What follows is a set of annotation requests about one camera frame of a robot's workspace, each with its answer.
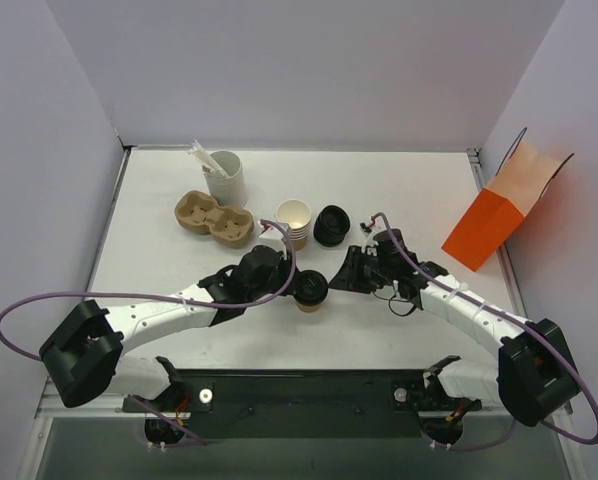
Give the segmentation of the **black plastic cup lid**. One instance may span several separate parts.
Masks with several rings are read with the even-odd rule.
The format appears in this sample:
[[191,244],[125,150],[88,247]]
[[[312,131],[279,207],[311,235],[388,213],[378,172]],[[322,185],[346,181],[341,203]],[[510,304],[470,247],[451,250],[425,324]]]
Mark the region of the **black plastic cup lid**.
[[328,290],[328,281],[316,270],[305,270],[294,275],[293,298],[299,305],[320,305],[327,298]]

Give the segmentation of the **single brown paper cup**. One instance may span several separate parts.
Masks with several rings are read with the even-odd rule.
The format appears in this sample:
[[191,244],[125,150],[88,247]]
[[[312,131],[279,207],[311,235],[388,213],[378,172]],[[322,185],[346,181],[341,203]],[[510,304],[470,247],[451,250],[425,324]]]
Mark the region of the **single brown paper cup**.
[[299,301],[296,301],[297,308],[303,313],[315,313],[321,307],[321,303],[316,304],[305,304]]

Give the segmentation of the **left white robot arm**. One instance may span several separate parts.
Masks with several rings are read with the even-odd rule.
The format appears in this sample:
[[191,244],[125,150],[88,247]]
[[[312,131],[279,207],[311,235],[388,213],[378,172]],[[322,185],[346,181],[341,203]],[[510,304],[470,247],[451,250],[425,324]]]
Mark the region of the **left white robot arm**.
[[163,356],[136,349],[163,337],[232,320],[263,297],[291,291],[292,253],[256,246],[230,265],[161,301],[104,308],[78,303],[39,355],[62,403],[83,406],[104,393],[138,396],[158,410],[180,403],[183,381]]

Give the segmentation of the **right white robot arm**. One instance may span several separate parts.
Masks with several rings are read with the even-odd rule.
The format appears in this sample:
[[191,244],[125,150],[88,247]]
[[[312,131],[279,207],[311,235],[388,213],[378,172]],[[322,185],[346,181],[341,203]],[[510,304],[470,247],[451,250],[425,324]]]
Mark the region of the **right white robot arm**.
[[447,321],[496,359],[489,366],[447,358],[430,368],[422,394],[433,407],[443,408],[456,398],[479,400],[501,405],[518,422],[535,426],[581,391],[571,352],[554,322],[533,322],[490,304],[445,268],[419,261],[397,229],[349,247],[329,286],[363,294],[390,287],[398,298]]

